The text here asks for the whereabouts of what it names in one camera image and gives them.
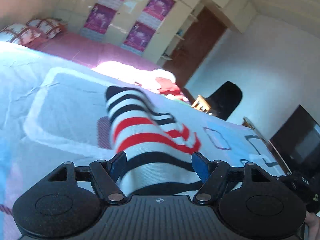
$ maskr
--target wooden door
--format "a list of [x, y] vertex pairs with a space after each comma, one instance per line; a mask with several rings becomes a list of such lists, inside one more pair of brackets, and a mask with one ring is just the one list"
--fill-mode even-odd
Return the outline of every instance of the wooden door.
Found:
[[172, 60], [167, 61], [163, 69], [176, 76], [176, 84], [183, 88], [201, 62], [213, 48], [226, 30], [209, 9], [204, 9], [183, 36], [176, 49], [172, 52]]

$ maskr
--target black television screen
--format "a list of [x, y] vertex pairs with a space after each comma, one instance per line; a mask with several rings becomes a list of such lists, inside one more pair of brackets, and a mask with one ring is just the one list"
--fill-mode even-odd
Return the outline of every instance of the black television screen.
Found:
[[320, 126], [301, 105], [270, 141], [292, 172], [320, 172]]

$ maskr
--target metal screw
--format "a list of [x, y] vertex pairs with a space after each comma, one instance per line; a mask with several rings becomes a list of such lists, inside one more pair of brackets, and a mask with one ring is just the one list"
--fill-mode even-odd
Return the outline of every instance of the metal screw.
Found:
[[196, 199], [201, 202], [204, 202], [204, 201], [209, 201], [211, 199], [211, 196], [206, 193], [201, 193], [196, 196]]
[[113, 193], [113, 194], [110, 194], [108, 196], [108, 199], [113, 201], [113, 202], [118, 202], [118, 201], [123, 200], [124, 196], [122, 194], [119, 194], [119, 193]]

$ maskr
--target ceiling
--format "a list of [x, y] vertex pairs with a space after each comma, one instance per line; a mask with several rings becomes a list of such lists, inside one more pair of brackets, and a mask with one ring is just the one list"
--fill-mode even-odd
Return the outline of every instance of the ceiling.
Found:
[[258, 12], [320, 38], [320, 0], [251, 0]]

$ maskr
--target human hand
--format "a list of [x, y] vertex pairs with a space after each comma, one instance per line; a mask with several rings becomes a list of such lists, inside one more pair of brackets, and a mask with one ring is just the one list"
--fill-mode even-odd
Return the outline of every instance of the human hand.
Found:
[[307, 211], [304, 222], [309, 227], [308, 240], [320, 240], [320, 217]]

